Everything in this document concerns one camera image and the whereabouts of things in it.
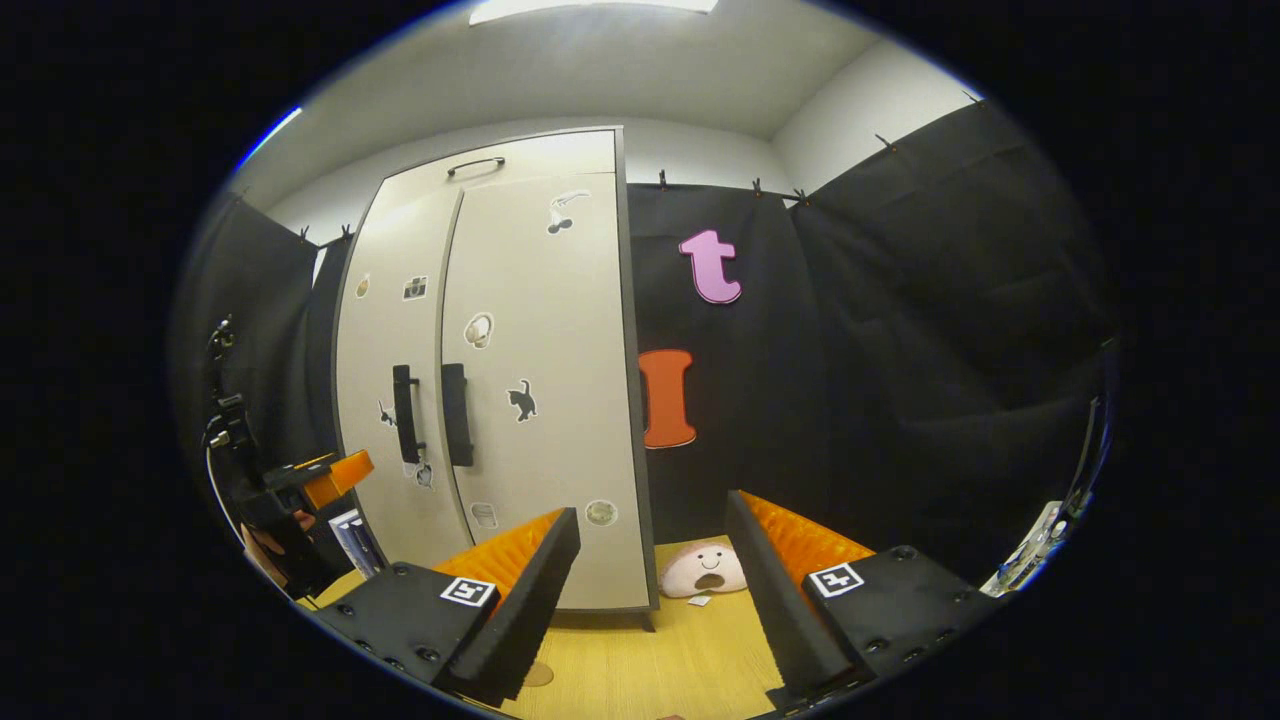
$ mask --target cabinet door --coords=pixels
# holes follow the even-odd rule
[[[466,190],[444,288],[443,360],[467,378],[474,465],[453,469],[467,523],[479,543],[576,507],[564,610],[650,605],[617,202],[613,173]]]
[[[471,547],[471,537],[440,430],[439,392],[442,278],[461,192],[430,190],[426,177],[388,178],[369,208],[343,283],[334,373],[343,450],[367,450],[374,462],[353,492],[379,550],[388,562],[430,568]],[[429,479],[401,457],[396,365],[408,365],[419,380],[410,396]]]

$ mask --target wooden floor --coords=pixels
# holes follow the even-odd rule
[[[727,537],[712,538],[728,544]],[[654,550],[658,569],[684,543]],[[360,584],[344,578],[324,606]],[[708,593],[705,607],[662,597],[645,632],[637,616],[557,615],[538,661],[554,679],[527,687],[499,708],[527,720],[609,717],[742,720],[773,710],[765,691],[782,685],[748,591]]]

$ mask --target pink plush toy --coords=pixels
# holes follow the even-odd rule
[[[746,575],[732,547],[704,541],[677,552],[663,568],[658,587],[667,597],[690,597],[703,591],[733,592],[746,588]]]

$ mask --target person's hand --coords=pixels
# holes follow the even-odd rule
[[[303,533],[310,530],[311,527],[316,524],[315,516],[308,515],[302,510],[294,511],[293,519],[302,527]],[[241,539],[244,541],[244,555],[247,555],[255,565],[261,568],[262,571],[271,578],[271,582],[283,588],[288,583],[288,579],[284,577],[284,573],[280,573],[280,569],[271,559],[273,555],[275,557],[284,555],[284,548],[280,547],[280,543],[275,542],[275,538],[266,533],[251,530],[244,523],[241,523]]]

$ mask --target ceiling light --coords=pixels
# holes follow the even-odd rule
[[[712,12],[716,3],[717,0],[486,0],[471,13],[471,24],[477,26],[498,18],[548,8],[581,8],[586,5],[650,5],[690,10],[705,15]]]
[[[275,127],[271,128],[271,132],[266,133],[266,137],[264,137],[261,141],[259,141],[259,143],[255,145],[253,149],[248,151],[248,155],[246,155],[244,159],[241,160],[239,165],[236,165],[236,170],[239,170],[241,168],[243,168],[244,163],[248,163],[248,159],[252,158],[255,152],[257,152],[259,150],[261,150],[261,147],[264,145],[266,145],[268,140],[271,140],[273,135],[280,132],[280,129],[284,126],[289,124],[289,120],[292,120],[293,118],[297,118],[301,113],[302,113],[302,108],[294,108],[293,111],[289,113],[288,115],[285,115],[285,118],[283,120],[275,123]]]

